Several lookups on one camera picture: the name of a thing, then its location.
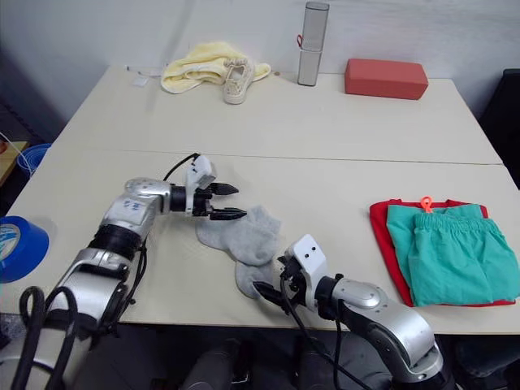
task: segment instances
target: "blue tape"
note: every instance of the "blue tape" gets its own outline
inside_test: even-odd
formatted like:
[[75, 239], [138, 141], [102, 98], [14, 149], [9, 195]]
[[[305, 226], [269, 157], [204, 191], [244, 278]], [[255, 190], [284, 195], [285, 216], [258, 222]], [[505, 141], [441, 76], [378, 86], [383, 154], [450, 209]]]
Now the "blue tape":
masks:
[[22, 217], [0, 218], [0, 283], [26, 276], [40, 264], [48, 248], [45, 230]]

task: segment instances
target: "red cloth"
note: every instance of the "red cloth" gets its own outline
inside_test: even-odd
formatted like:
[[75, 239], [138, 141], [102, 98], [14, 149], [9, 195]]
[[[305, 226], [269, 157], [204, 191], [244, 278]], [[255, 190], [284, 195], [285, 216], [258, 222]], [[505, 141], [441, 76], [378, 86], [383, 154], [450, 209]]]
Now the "red cloth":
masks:
[[[462, 201], [437, 201], [434, 202], [431, 207], [454, 207], [463, 206], [468, 203]], [[388, 205], [399, 205], [408, 207], [421, 208], [421, 204], [416, 201], [402, 201], [401, 199], [390, 199], [389, 201], [381, 201], [370, 206], [370, 223], [374, 230], [375, 239], [381, 249], [383, 260], [387, 266], [388, 273], [393, 280], [393, 283], [397, 287], [397, 291], [400, 293], [403, 302], [408, 306], [413, 306], [412, 297], [410, 296], [410, 288], [406, 283], [401, 269], [399, 268], [399, 262], [397, 261], [396, 249], [393, 246], [392, 237], [387, 229], [387, 217], [388, 217]], [[482, 210], [482, 216], [488, 218], [488, 210], [485, 206], [480, 206]], [[502, 305], [514, 305], [514, 301], [494, 301], [493, 303], [485, 303], [482, 305], [468, 305], [473, 307], [481, 306], [502, 306]]]

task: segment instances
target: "red block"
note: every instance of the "red block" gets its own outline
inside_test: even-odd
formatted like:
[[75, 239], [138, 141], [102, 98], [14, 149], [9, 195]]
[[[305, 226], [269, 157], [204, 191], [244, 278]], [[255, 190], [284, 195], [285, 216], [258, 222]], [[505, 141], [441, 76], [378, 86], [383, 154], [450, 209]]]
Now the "red block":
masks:
[[344, 91], [355, 95], [418, 100], [427, 86], [420, 63], [351, 58], [344, 73]]

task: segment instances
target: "orange clip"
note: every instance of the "orange clip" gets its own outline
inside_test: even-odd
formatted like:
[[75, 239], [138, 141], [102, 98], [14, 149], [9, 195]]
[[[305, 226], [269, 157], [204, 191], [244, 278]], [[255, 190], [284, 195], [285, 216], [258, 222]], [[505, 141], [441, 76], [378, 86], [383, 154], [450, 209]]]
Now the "orange clip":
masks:
[[431, 197], [424, 197], [421, 199], [421, 207], [427, 212], [427, 213], [433, 213], [431, 210], [431, 204], [433, 203], [433, 199]]

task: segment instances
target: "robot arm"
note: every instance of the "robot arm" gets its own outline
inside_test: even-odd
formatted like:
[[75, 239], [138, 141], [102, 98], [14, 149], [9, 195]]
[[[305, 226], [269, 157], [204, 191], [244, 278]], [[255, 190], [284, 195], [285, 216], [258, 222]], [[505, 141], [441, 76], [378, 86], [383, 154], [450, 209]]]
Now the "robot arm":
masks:
[[[328, 274], [327, 259], [311, 235], [279, 259], [282, 282], [295, 292], [291, 306], [304, 305], [323, 319], [336, 319], [367, 339], [392, 373], [397, 388], [451, 388], [433, 331], [416, 311], [389, 299], [379, 287]], [[268, 300], [289, 312], [287, 300], [270, 284], [255, 283]]]
[[[238, 192], [230, 184], [213, 183], [215, 177], [215, 168], [208, 158], [197, 156], [189, 166], [185, 186], [146, 178], [129, 180], [125, 184], [124, 193], [105, 213], [93, 240], [77, 254], [56, 286], [68, 288], [77, 304], [78, 332], [66, 368], [60, 375], [64, 387], [72, 385], [93, 339], [108, 332], [128, 307], [137, 286], [131, 290], [127, 286], [128, 275], [135, 266], [133, 259], [141, 251], [137, 265], [139, 273], [143, 267], [141, 259], [145, 258], [144, 243], [158, 215], [180, 211], [190, 216], [226, 220], [246, 215], [240, 209], [220, 210], [211, 206], [213, 195]], [[20, 376], [16, 372], [22, 351], [30, 342], [20, 338], [0, 351], [0, 388], [40, 389], [48, 383], [72, 326], [65, 294], [55, 294], [54, 300], [47, 304], [27, 382], [13, 381]]]

